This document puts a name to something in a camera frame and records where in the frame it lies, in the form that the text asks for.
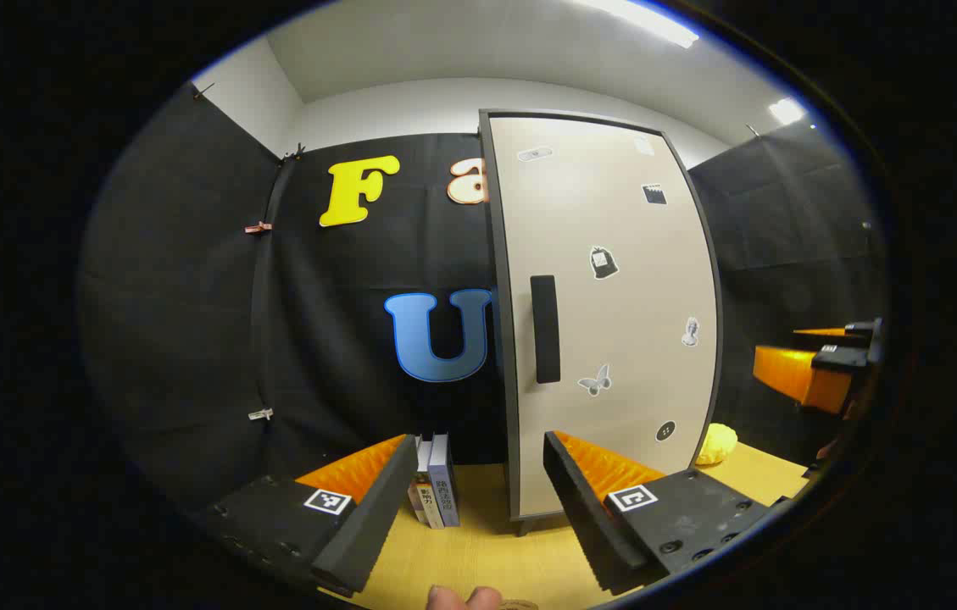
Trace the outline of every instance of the butterfly sticker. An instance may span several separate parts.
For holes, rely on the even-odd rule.
[[[587,394],[591,394],[592,397],[597,397],[598,392],[601,390],[609,390],[610,387],[610,366],[609,364],[603,364],[602,368],[598,370],[597,379],[588,379],[584,378],[580,381],[577,381],[579,385],[587,388]]]

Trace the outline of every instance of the book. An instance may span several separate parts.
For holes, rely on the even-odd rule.
[[[452,453],[448,434],[434,434],[429,452],[429,480],[440,508],[440,519],[446,528],[458,528],[459,509],[456,507],[455,482],[452,480]]]
[[[429,526],[434,530],[443,530],[444,522],[440,519],[440,509],[437,508],[437,499],[432,494],[432,482],[429,479],[429,455],[432,452],[432,441],[421,441],[417,451],[417,472],[414,474],[414,484],[417,495],[421,498],[421,506],[425,507],[425,517]]]
[[[421,449],[421,437],[414,437],[414,448]],[[417,493],[417,481],[415,476],[411,475],[411,484],[407,487],[407,498],[411,502],[411,508],[414,509],[414,517],[419,520],[419,524],[429,524],[428,518],[425,517],[425,506],[421,505],[421,496]]]

